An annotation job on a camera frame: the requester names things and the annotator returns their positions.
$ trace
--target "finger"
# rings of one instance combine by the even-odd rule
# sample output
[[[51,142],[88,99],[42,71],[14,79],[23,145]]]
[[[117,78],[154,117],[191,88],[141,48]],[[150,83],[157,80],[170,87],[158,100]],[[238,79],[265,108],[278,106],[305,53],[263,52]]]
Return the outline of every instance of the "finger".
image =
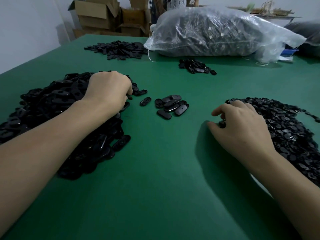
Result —
[[[231,105],[234,106],[234,107],[238,107],[238,108],[243,108],[245,109],[247,106],[240,100],[236,100],[236,101],[233,101],[231,102]]]
[[[233,109],[233,106],[230,104],[221,104],[219,107],[214,109],[211,113],[212,116],[218,116],[222,113],[226,114],[230,109]]]
[[[251,104],[246,103],[245,104],[249,109],[251,109],[254,113],[257,114],[257,111],[254,109],[254,107]]]
[[[207,123],[207,126],[209,128],[209,130],[211,131],[211,133],[213,134],[214,138],[217,139],[218,134],[220,133],[220,131],[222,130],[216,123],[209,121]]]

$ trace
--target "hand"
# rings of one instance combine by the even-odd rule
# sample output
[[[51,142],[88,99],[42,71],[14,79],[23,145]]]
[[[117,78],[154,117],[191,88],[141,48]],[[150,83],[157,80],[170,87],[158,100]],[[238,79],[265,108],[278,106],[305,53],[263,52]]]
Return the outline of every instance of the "hand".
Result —
[[[277,153],[264,118],[251,104],[240,100],[222,104],[212,112],[213,116],[220,114],[226,119],[226,128],[214,122],[208,122],[208,127],[220,145],[245,167],[260,166],[259,160]]]
[[[108,112],[108,117],[112,117],[123,108],[128,99],[126,94],[132,94],[132,84],[127,76],[116,71],[98,72],[91,76],[81,101]]]

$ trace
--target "cardboard box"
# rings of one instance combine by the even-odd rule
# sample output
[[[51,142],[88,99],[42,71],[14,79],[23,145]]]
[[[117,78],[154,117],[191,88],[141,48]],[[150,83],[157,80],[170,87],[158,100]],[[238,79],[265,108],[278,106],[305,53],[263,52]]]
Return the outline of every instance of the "cardboard box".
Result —
[[[93,3],[84,0],[74,0],[68,10],[75,10],[81,26],[115,29],[115,18],[118,16],[117,5],[110,3]]]
[[[124,24],[139,24],[141,26],[146,24],[144,10],[122,9],[122,18]]]
[[[86,34],[90,35],[111,35],[111,36],[130,36],[129,33],[110,32],[107,30],[90,30],[90,29],[73,29],[75,38],[79,38]]]
[[[139,24],[121,24],[119,26],[121,33],[130,34],[134,37],[145,37],[146,30]]]
[[[118,0],[86,0],[91,3],[102,3],[102,4],[108,4],[111,3],[111,5],[114,7]]]
[[[148,9],[149,0],[129,0],[133,9],[146,10]]]

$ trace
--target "white wall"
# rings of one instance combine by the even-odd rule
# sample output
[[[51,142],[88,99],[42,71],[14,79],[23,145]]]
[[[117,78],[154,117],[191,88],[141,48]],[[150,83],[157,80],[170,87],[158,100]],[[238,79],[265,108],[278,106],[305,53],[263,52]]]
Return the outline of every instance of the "white wall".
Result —
[[[0,0],[0,74],[67,42],[53,0]]]
[[[129,0],[118,0],[129,7]],[[243,6],[266,0],[199,0],[201,5]],[[74,39],[73,28],[80,28],[75,11],[68,11],[72,0],[0,0],[0,74]],[[320,0],[274,0],[274,8],[292,9],[295,20],[320,19]],[[274,23],[285,25],[288,21]]]

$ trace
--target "person's arm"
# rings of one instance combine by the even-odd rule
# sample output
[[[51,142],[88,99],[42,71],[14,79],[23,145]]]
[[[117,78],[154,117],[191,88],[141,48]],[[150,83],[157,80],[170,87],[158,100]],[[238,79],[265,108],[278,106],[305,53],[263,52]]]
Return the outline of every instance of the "person's arm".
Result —
[[[0,236],[35,200],[66,158],[90,132],[114,116],[132,94],[118,72],[99,72],[82,100],[0,146]]]
[[[320,189],[275,150],[263,117],[237,100],[213,112],[226,128],[208,127],[215,139],[261,182],[304,240],[320,238]]]

